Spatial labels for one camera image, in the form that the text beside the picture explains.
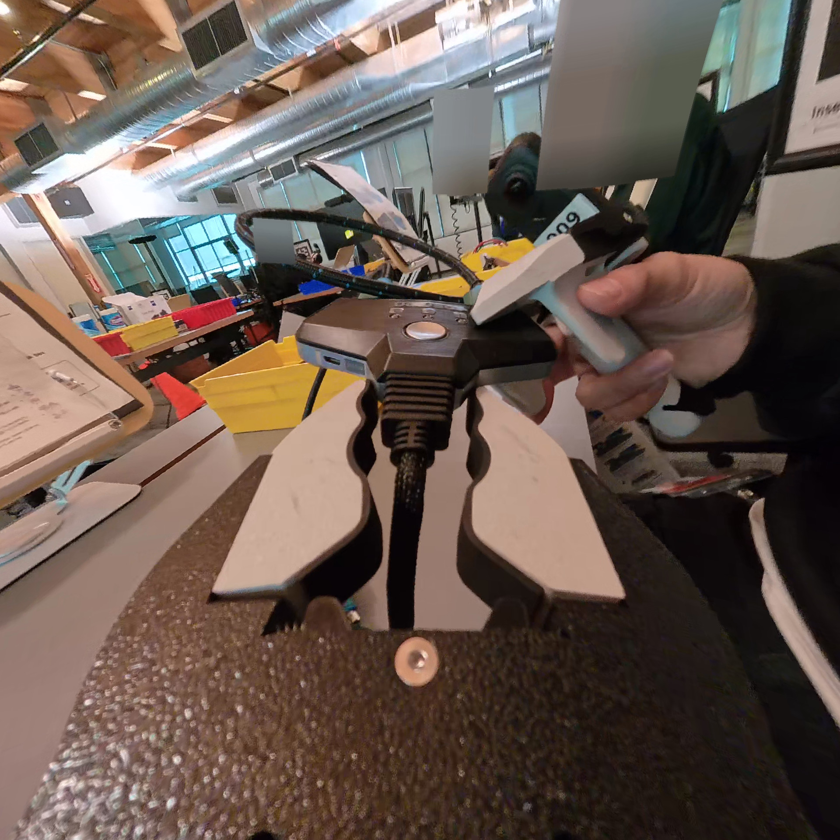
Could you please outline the person's right forearm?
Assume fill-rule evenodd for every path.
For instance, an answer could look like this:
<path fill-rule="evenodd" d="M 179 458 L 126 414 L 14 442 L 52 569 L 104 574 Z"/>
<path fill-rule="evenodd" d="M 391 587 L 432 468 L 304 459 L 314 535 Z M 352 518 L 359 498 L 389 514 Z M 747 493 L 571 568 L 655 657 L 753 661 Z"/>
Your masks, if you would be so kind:
<path fill-rule="evenodd" d="M 704 391 L 751 394 L 765 431 L 838 461 L 839 245 L 733 260 L 752 278 L 753 326 L 738 362 Z"/>

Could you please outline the wooden post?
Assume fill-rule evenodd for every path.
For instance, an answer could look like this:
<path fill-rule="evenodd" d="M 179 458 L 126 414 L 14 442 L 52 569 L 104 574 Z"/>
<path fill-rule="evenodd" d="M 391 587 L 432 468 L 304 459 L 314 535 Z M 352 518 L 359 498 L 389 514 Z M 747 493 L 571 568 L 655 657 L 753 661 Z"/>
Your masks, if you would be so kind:
<path fill-rule="evenodd" d="M 22 197 L 37 217 L 38 222 L 46 231 L 73 276 L 84 289 L 88 299 L 94 305 L 102 303 L 102 285 L 95 275 L 90 260 L 84 256 L 76 241 L 68 234 L 47 195 L 44 193 L 24 194 Z"/>

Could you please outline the grey multiport hub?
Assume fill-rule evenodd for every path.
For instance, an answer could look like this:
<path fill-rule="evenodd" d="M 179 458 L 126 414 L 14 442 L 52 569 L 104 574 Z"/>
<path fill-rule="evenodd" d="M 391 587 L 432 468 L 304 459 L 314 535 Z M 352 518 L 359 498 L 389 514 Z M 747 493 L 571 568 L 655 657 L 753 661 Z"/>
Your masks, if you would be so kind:
<path fill-rule="evenodd" d="M 454 408 L 492 387 L 519 411 L 547 404 L 544 382 L 557 353 L 548 334 L 521 311 L 476 325 L 467 306 L 442 301 L 339 298 L 297 329 L 300 357 L 388 394 L 436 388 Z"/>

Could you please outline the silver air duct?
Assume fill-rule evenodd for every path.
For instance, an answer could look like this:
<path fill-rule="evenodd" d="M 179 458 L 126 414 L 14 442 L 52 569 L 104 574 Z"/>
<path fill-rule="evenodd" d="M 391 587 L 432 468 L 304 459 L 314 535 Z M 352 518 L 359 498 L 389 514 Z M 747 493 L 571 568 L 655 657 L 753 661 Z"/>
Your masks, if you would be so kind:
<path fill-rule="evenodd" d="M 60 148 L 54 159 L 29 167 L 17 153 L 2 160 L 2 185 L 12 193 L 41 193 L 71 180 L 102 153 L 115 154 L 173 121 L 241 88 L 288 62 L 309 56 L 341 36 L 402 12 L 410 2 L 240 2 L 255 47 L 195 77 L 184 48 L 141 72 L 131 83 L 95 103 L 74 122 L 41 118 Z"/>
<path fill-rule="evenodd" d="M 400 68 L 385 61 L 387 57 L 374 56 L 311 85 L 144 167 L 138 177 L 149 189 L 172 187 L 185 201 L 419 106 L 441 90 L 484 81 L 497 92 L 505 91 L 511 89 L 509 68 L 527 69 L 527 82 L 548 76 L 548 61 L 537 63 L 535 54 L 500 65 L 438 56 L 422 65 Z"/>

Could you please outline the white cardboard box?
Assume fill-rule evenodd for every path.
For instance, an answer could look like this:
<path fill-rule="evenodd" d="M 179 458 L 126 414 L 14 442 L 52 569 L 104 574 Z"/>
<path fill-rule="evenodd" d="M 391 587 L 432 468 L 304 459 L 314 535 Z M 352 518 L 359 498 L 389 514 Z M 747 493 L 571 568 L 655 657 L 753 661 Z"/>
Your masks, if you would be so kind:
<path fill-rule="evenodd" d="M 124 291 L 104 297 L 102 303 L 116 309 L 128 326 L 172 315 L 167 299 L 158 295 L 143 297 L 134 292 Z"/>

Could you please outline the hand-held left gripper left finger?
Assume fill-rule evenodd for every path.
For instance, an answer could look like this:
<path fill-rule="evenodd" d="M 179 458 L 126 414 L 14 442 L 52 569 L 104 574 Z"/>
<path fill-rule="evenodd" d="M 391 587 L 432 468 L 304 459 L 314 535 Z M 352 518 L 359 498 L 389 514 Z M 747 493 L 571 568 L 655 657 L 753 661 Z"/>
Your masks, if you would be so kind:
<path fill-rule="evenodd" d="M 269 458 L 212 587 L 215 601 L 351 599 L 383 559 L 369 475 L 378 403 L 358 380 L 302 421 Z"/>

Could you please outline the black vent grille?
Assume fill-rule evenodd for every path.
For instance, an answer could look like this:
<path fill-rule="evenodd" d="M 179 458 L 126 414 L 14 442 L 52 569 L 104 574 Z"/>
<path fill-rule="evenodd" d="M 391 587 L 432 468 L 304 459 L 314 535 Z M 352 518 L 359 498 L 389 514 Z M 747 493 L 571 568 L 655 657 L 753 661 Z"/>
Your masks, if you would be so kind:
<path fill-rule="evenodd" d="M 46 163 L 60 153 L 56 138 L 45 122 L 37 122 L 14 137 L 14 146 L 29 167 Z"/>

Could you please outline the grey vent box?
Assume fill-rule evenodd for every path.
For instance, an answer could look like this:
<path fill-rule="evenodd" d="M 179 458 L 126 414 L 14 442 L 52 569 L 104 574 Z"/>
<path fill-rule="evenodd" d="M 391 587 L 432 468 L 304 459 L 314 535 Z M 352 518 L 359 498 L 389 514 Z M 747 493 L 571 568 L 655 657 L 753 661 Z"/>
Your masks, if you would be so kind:
<path fill-rule="evenodd" d="M 226 60 L 238 59 L 255 47 L 242 3 L 219 1 L 176 28 L 195 77 L 214 71 Z"/>

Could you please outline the instruction sheet on wooden stand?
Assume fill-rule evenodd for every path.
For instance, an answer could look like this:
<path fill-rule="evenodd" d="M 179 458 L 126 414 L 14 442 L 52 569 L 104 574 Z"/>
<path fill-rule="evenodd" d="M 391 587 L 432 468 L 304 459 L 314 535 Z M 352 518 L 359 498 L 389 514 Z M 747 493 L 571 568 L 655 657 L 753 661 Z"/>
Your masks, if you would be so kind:
<path fill-rule="evenodd" d="M 87 442 L 70 445 L 48 465 L 12 476 L 2 484 L 2 508 L 23 501 L 28 493 L 46 490 L 45 502 L 21 518 L 2 527 L 1 589 L 62 551 L 69 543 L 94 529 L 134 500 L 141 491 L 137 484 L 121 484 L 81 479 L 93 460 L 125 438 L 140 431 L 151 419 L 153 407 L 145 389 L 123 367 L 99 348 L 91 338 L 35 292 L 2 282 L 2 291 L 12 291 L 41 316 L 101 373 L 119 384 L 137 401 L 134 410 L 123 416 L 120 428 L 110 434 L 96 432 Z"/>

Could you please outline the yellow storage bin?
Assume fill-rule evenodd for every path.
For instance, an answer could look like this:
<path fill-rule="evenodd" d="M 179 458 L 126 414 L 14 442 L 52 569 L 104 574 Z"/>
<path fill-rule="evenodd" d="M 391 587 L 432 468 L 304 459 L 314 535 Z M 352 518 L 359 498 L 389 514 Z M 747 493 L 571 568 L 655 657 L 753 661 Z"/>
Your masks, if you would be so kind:
<path fill-rule="evenodd" d="M 120 332 L 120 337 L 130 352 L 145 350 L 178 336 L 179 332 L 172 315 L 130 325 Z"/>
<path fill-rule="evenodd" d="M 299 425 L 316 372 L 289 336 L 262 343 L 191 385 L 231 433 L 254 433 Z"/>
<path fill-rule="evenodd" d="M 532 250 L 533 245 L 526 238 L 516 238 L 512 241 L 494 238 L 481 242 L 460 261 L 480 280 L 486 280 Z"/>

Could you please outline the orange traffic cone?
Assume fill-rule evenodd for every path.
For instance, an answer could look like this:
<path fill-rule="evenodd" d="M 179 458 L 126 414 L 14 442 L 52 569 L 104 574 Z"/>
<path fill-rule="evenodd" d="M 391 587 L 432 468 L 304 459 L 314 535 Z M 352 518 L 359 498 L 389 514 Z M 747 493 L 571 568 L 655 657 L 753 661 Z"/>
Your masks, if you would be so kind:
<path fill-rule="evenodd" d="M 170 403 L 178 422 L 201 410 L 206 405 L 204 398 L 194 388 L 180 382 L 171 374 L 158 374 L 151 377 L 150 382 Z"/>

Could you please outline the framed white sign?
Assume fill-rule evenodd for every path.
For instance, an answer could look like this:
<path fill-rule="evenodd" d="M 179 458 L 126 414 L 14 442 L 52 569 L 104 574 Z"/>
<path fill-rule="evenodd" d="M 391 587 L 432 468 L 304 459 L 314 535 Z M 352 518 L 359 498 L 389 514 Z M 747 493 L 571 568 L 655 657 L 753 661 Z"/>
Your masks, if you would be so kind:
<path fill-rule="evenodd" d="M 839 163 L 839 2 L 792 2 L 787 30 L 766 175 Z"/>

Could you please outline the printed instruction sheet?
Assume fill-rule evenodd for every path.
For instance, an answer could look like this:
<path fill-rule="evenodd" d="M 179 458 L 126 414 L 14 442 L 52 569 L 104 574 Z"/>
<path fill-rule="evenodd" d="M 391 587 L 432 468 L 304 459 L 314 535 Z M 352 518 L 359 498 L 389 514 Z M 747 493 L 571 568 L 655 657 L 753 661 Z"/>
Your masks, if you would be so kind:
<path fill-rule="evenodd" d="M 2 291 L 2 484 L 92 433 L 117 431 L 137 404 L 17 294 Z"/>

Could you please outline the wooden document stand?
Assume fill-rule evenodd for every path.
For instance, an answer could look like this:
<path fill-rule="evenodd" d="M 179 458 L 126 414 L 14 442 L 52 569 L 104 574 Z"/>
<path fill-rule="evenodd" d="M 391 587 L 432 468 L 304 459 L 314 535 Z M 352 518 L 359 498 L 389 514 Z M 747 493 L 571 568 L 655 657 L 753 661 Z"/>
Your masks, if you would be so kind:
<path fill-rule="evenodd" d="M 415 239 L 408 218 L 356 170 L 346 165 L 322 161 L 310 161 L 308 167 L 351 196 L 362 207 L 364 222 Z M 370 234 L 369 237 L 377 242 L 385 257 L 403 274 L 428 265 L 429 258 L 414 247 L 393 243 L 382 234 Z"/>

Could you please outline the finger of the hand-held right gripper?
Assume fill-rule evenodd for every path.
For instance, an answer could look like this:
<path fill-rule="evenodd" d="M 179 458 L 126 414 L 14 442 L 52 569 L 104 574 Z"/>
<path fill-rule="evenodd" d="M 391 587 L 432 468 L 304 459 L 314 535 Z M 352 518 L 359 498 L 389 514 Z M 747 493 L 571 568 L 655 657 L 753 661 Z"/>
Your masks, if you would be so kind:
<path fill-rule="evenodd" d="M 570 234 L 547 240 L 525 256 L 500 268 L 485 280 L 469 312 L 472 322 L 484 326 L 518 308 L 522 300 L 584 263 L 585 253 Z"/>

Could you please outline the printed plastic packet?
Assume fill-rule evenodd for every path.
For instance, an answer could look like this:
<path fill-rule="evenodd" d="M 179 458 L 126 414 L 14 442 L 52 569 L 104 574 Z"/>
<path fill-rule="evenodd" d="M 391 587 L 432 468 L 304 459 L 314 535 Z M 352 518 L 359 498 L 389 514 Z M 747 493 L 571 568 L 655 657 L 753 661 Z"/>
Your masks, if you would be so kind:
<path fill-rule="evenodd" d="M 716 495 L 750 501 L 775 477 L 765 465 L 738 465 L 734 455 L 712 451 L 697 454 L 699 464 L 683 475 L 657 447 L 645 425 L 615 423 L 598 411 L 586 411 L 586 422 L 601 481 L 624 497 L 701 499 Z"/>

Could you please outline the person's right hand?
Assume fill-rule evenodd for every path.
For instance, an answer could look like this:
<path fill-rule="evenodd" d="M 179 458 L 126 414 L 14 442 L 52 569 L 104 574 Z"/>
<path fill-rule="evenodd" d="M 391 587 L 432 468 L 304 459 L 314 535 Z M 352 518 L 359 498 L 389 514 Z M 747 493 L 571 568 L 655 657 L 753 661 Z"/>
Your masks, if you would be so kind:
<path fill-rule="evenodd" d="M 729 371 L 745 351 L 757 306 L 753 279 L 739 262 L 708 255 L 659 253 L 580 286 L 581 305 L 621 318 L 647 347 L 620 371 L 601 374 L 562 330 L 547 328 L 559 357 L 542 382 L 550 413 L 557 384 L 577 377 L 576 399 L 615 422 L 647 414 L 665 393 L 670 376 L 696 389 Z"/>

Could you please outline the black wall speaker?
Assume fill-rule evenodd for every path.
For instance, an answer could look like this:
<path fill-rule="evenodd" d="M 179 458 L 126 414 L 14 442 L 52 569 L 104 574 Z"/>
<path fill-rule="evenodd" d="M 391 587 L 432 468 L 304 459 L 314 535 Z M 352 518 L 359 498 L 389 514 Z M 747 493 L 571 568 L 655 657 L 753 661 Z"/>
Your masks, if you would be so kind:
<path fill-rule="evenodd" d="M 85 218 L 94 214 L 84 192 L 76 185 L 56 187 L 47 193 L 47 198 L 59 219 Z"/>

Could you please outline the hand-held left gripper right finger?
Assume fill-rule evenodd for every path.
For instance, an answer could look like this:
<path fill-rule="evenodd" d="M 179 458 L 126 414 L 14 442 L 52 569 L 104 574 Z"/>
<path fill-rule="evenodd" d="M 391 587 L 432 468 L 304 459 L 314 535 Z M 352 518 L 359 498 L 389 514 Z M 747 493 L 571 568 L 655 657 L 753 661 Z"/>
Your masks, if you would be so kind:
<path fill-rule="evenodd" d="M 626 593 L 570 458 L 491 389 L 468 400 L 456 565 L 485 605 L 619 603 Z"/>

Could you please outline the person's dark trousers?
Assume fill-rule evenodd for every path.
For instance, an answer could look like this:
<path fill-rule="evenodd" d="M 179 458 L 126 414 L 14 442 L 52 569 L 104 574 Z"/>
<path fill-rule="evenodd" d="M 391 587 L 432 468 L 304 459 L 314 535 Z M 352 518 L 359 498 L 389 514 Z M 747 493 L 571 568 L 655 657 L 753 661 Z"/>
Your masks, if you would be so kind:
<path fill-rule="evenodd" d="M 747 503 L 726 495 L 624 501 L 684 567 L 736 648 L 808 821 L 820 838 L 839 838 L 838 727 L 763 599 Z"/>

